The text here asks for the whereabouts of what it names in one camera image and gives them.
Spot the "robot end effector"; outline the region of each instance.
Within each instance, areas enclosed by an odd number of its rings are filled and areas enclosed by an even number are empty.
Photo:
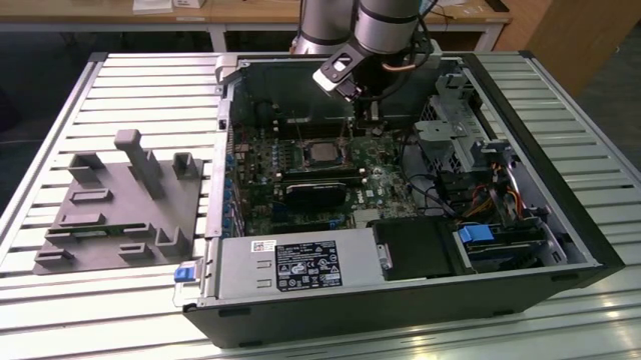
[[[423,17],[436,1],[419,12],[420,2],[303,1],[295,53],[332,54],[313,72],[313,81],[327,94],[350,102],[374,102],[403,86],[434,50]],[[416,50],[424,54],[418,62]]]

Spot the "black cable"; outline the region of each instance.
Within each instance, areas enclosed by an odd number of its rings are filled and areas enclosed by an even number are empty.
[[[415,55],[416,55],[416,53],[415,53],[414,44],[411,44],[410,60],[408,60],[410,64],[415,60]],[[375,101],[380,101],[380,100],[388,98],[390,95],[392,95],[404,86],[408,79],[410,79],[410,73],[408,72],[402,73],[400,76],[398,77],[396,81],[394,82],[394,84],[391,84],[391,86],[382,91],[380,95],[362,96],[358,99],[360,101],[370,101],[371,103],[374,103]]]
[[[300,0],[300,7],[297,8],[297,34],[296,34],[296,38],[300,38],[300,32],[303,31],[303,17],[304,17],[304,14],[303,14],[303,2],[304,0]]]
[[[403,181],[411,186],[414,191],[423,195],[426,198],[428,198],[431,201],[434,201],[442,208],[442,210],[452,217],[452,218],[462,218],[462,216],[456,213],[456,211],[447,205],[444,201],[442,201],[436,196],[428,194],[424,190],[422,190],[407,178],[407,175],[404,173],[404,166],[403,166],[403,155],[404,155],[404,148],[407,145],[407,140],[410,139],[411,132],[407,131],[407,135],[404,136],[404,140],[402,141],[400,145],[400,152],[398,154],[399,161],[398,161],[398,167],[400,168],[400,177]]]
[[[434,9],[434,6],[436,5],[436,2],[439,0],[434,0],[430,5],[427,5],[426,9],[420,13],[420,19],[427,16],[427,14],[431,12],[431,9]]]
[[[440,8],[440,13],[436,13],[435,11],[430,11],[434,15],[439,15],[440,17],[444,18],[444,32],[447,32],[447,29],[450,27],[450,20],[454,20],[455,18],[451,16],[451,15],[447,15],[444,13],[444,7],[438,5],[438,7]]]
[[[423,36],[426,37],[426,42],[427,42],[427,51],[426,53],[422,55],[422,59],[420,61],[416,63],[415,65],[415,68],[420,68],[424,63],[427,62],[427,59],[430,58],[430,53],[431,53],[431,37],[430,37],[430,32],[427,31],[427,25],[424,23],[424,20],[423,20],[423,17],[419,16],[418,17],[418,24],[420,25],[420,29],[422,29],[422,34]]]

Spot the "metal case frame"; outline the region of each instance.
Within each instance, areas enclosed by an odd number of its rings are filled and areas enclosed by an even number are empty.
[[[623,268],[619,256],[479,60],[474,54],[455,56],[470,72],[483,103],[508,130],[510,143],[524,155],[523,163],[534,170],[534,181],[544,187],[546,197],[555,200],[555,206],[566,217],[563,220],[582,239],[598,264],[566,265],[558,269],[524,271],[508,276],[476,274],[430,283],[407,282],[394,289],[341,291],[321,295],[303,292],[304,294],[287,294],[281,298],[256,298],[255,301],[216,301],[215,298],[207,298],[213,293],[215,284],[204,285],[203,297],[197,304],[183,307],[183,314],[216,346],[248,347],[518,313],[555,293],[585,287]],[[269,61],[280,59],[273,55],[237,58],[240,67],[248,66],[255,60],[260,61],[260,58]],[[220,246],[223,241],[212,238],[205,258],[209,264],[204,270],[205,281],[211,277],[208,271],[219,270]]]

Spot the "warning label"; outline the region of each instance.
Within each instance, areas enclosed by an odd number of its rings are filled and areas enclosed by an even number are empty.
[[[276,288],[280,291],[339,287],[339,253],[335,241],[276,246]]]

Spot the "aluminum extrusion table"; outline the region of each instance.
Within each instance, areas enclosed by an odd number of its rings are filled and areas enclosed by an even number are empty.
[[[611,359],[641,348],[641,176],[535,59],[479,54],[626,268],[524,313],[391,331],[221,350],[173,305],[175,265],[30,274],[36,250],[70,183],[74,152],[114,151],[117,129],[137,128],[156,158],[211,158],[217,129],[217,54],[96,58],[61,109],[0,219],[0,358],[41,359]],[[491,121],[500,136],[500,129]],[[201,184],[196,245],[204,251],[211,162]]]

